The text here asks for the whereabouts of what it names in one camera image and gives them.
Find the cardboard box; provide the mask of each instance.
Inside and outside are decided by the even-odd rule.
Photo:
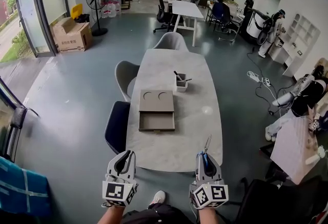
[[[60,20],[53,27],[60,52],[85,51],[92,44],[89,23],[77,24],[71,17]]]
[[[139,131],[174,131],[173,93],[168,90],[141,90]]]

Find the white sneaker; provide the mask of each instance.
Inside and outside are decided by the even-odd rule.
[[[262,58],[265,58],[265,55],[261,55],[260,52],[258,52],[258,55],[261,56]]]
[[[165,192],[164,191],[162,191],[162,190],[160,190],[160,191],[158,191],[156,194],[155,194],[155,196],[154,196],[154,198],[153,198],[153,201],[150,203],[150,205],[151,204],[156,204],[156,203],[161,203],[161,204],[163,204],[164,203],[164,201],[165,201]]]
[[[265,138],[266,138],[267,141],[272,140],[272,136],[269,133],[265,133]]]

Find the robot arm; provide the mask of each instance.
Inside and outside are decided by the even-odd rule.
[[[272,105],[276,106],[276,107],[281,107],[283,105],[286,105],[288,103],[290,103],[291,101],[293,101],[293,99],[300,95],[301,92],[308,87],[308,85],[314,81],[315,78],[313,75],[308,75],[306,77],[302,77],[300,78],[300,80],[296,83],[296,85],[294,86],[294,88],[287,94],[279,97],[277,100],[274,100],[272,102]]]
[[[126,150],[115,156],[108,164],[106,181],[102,183],[102,198],[107,202],[104,207],[126,207],[137,192],[138,184],[134,179],[135,153]]]
[[[196,157],[196,180],[189,186],[189,198],[196,209],[218,208],[229,200],[228,186],[221,177],[221,168],[205,148]]]

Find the yellow container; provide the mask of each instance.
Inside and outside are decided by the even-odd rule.
[[[78,18],[82,14],[82,12],[83,12],[83,5],[82,4],[75,5],[71,11],[71,17],[73,19]]]

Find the pen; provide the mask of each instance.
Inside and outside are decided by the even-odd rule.
[[[173,71],[173,72],[175,73],[176,77],[178,77],[178,79],[179,79],[180,81],[182,81],[182,78],[180,77],[180,75],[178,75],[178,73],[177,73],[176,71]]]

